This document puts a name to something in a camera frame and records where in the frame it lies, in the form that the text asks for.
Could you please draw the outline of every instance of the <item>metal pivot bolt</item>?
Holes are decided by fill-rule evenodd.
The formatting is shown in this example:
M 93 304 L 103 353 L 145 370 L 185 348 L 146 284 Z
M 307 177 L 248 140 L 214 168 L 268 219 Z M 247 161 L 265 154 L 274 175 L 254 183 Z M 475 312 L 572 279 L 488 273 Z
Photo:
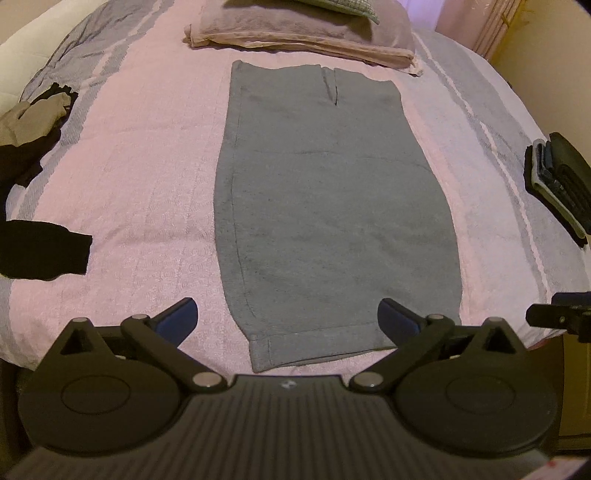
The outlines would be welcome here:
M 201 372 L 193 376 L 193 383 L 198 387 L 211 388 L 222 382 L 222 376 L 214 372 Z
M 376 372 L 361 372 L 353 377 L 353 381 L 360 387 L 372 388 L 381 385 L 384 378 Z

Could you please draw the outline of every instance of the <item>plaid pillow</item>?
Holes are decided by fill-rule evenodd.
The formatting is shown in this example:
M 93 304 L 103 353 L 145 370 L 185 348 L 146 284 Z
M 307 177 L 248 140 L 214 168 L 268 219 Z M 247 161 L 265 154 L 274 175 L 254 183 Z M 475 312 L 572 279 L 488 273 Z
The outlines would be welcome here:
M 334 10 L 344 14 L 358 15 L 360 17 L 367 17 L 376 25 L 379 25 L 379 20 L 374 12 L 374 8 L 368 0 L 296 0 L 304 4 L 314 5 L 315 7 L 326 8 L 327 10 Z

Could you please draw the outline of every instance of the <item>white pillow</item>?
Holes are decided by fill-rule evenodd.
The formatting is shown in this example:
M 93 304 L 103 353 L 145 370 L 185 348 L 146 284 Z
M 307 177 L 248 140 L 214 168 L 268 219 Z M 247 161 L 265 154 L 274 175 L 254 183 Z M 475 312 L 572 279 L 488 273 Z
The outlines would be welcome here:
M 0 115 L 18 103 L 27 84 L 74 27 L 107 0 L 61 0 L 0 45 Z

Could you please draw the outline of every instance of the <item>pink pillowcase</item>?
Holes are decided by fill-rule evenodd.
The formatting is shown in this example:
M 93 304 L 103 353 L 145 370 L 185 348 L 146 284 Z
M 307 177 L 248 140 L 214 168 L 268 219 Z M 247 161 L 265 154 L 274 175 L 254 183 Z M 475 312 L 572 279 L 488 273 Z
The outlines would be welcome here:
M 205 0 L 184 32 L 194 48 L 306 50 L 422 74 L 404 7 L 396 0 L 372 6 L 379 25 L 292 0 Z

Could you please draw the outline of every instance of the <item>bed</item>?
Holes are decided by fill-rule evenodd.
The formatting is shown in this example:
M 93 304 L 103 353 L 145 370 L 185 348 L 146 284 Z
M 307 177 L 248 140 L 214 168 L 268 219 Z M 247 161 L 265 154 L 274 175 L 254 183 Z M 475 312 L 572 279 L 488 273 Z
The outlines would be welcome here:
M 183 27 L 200 2 L 78 3 L 73 14 L 72 0 L 63 0 L 35 20 L 33 33 L 18 32 L 7 41 L 10 51 L 0 50 L 0 59 L 23 52 L 32 59 L 28 69 L 2 79 L 4 111 L 52 82 L 80 93 L 60 142 L 42 160 L 43 172 L 27 189 L 12 189 L 8 219 L 53 222 L 93 235 L 84 276 L 0 278 L 3 360 L 35 369 L 73 317 L 118 325 L 129 315 L 154 315 L 192 297 L 199 324 L 180 349 L 227 377 L 253 373 L 249 342 L 225 298 L 213 205 L 237 60 L 266 69 L 320 65 L 395 85 L 453 219 L 463 325 L 501 316 L 532 347 L 563 331 L 529 327 L 529 305 L 549 303 L 557 291 L 591 290 L 588 247 L 577 247 L 525 193 L 523 153 L 544 135 L 474 52 L 416 28 L 417 76 L 306 51 L 192 49 L 183 42 Z M 40 48 L 35 35 L 38 41 L 48 22 L 65 40 L 43 44 L 51 50 L 43 57 L 31 51 Z M 316 354 L 255 371 L 348 380 L 391 348 Z

